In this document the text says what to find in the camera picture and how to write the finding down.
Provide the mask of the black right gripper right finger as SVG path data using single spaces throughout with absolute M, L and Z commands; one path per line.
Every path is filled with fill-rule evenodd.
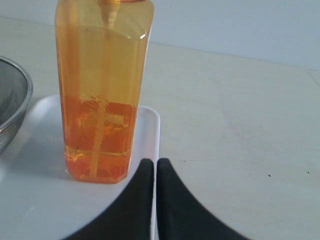
M 160 240 L 246 240 L 188 190 L 168 158 L 157 161 L 156 214 Z

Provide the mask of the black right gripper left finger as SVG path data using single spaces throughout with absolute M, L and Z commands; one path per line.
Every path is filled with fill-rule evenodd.
M 140 161 L 121 194 L 98 217 L 67 240 L 150 240 L 154 163 Z

